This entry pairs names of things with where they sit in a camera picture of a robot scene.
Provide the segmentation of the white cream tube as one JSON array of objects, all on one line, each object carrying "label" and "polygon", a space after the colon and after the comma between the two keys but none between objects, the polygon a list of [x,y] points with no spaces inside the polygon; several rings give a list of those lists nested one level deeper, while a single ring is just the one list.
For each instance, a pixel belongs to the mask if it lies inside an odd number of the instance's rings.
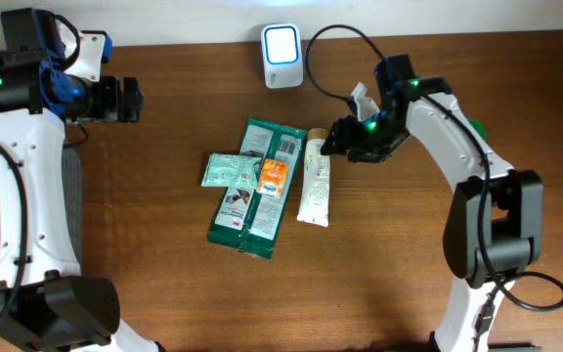
[{"label": "white cream tube", "polygon": [[328,226],[330,160],[321,154],[327,131],[314,128],[308,132],[304,153],[303,187],[297,220]]}]

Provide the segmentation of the green lid jar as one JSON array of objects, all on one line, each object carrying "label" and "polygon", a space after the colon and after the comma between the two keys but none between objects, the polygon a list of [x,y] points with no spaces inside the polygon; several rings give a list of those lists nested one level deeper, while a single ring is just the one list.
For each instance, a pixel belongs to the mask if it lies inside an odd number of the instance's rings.
[{"label": "green lid jar", "polygon": [[484,125],[479,120],[472,118],[469,118],[468,122],[475,129],[475,131],[480,136],[480,138],[482,140],[485,140],[487,136],[487,132]]}]

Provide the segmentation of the orange small packet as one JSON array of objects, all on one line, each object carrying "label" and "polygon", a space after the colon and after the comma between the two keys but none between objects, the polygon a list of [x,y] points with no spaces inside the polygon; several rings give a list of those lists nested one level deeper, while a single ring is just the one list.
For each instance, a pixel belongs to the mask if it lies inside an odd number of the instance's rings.
[{"label": "orange small packet", "polygon": [[261,168],[256,192],[280,198],[285,188],[289,165],[280,160],[267,158]]}]

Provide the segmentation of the green 3M package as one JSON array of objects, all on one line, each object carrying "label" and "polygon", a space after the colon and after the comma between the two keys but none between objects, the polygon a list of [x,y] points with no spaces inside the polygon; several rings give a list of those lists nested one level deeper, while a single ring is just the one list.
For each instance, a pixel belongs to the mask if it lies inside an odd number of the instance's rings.
[{"label": "green 3M package", "polygon": [[268,159],[286,163],[286,179],[278,197],[254,190],[227,189],[208,230],[208,242],[261,258],[272,257],[306,138],[304,130],[248,119],[239,153],[258,159],[257,174]]}]

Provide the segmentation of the light green sachet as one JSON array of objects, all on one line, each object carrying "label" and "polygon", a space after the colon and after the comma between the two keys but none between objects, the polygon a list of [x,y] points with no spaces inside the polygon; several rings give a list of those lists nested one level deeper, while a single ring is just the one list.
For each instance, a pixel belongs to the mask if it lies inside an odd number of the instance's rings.
[{"label": "light green sachet", "polygon": [[239,154],[212,154],[201,186],[206,188],[255,189],[261,159]]}]

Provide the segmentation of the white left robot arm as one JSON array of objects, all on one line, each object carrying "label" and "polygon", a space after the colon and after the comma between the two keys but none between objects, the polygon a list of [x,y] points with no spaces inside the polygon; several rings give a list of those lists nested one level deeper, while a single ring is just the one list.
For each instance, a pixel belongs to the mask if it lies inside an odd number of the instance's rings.
[{"label": "white left robot arm", "polygon": [[114,284],[81,272],[83,171],[68,125],[136,123],[133,77],[105,76],[112,43],[63,16],[5,11],[0,55],[0,337],[23,351],[157,351],[120,315]]}]

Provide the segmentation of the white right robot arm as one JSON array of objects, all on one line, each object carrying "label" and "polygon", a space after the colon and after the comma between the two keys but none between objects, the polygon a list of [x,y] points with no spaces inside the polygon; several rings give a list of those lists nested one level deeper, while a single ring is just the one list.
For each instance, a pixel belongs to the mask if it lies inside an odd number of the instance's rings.
[{"label": "white right robot arm", "polygon": [[352,112],[332,124],[322,153],[379,163],[409,138],[428,150],[453,192],[442,246],[454,283],[424,348],[487,351],[501,302],[516,299],[513,285],[541,257],[541,177],[496,154],[446,80],[417,76],[408,55],[384,58],[374,76],[381,103],[352,93]]}]

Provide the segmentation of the white barcode scanner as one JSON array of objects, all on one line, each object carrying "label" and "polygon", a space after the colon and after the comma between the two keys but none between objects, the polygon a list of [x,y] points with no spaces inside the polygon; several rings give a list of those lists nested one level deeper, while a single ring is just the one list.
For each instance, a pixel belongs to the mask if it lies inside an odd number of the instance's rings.
[{"label": "white barcode scanner", "polygon": [[274,23],[261,30],[265,84],[269,89],[300,86],[303,83],[303,58],[298,27]]}]

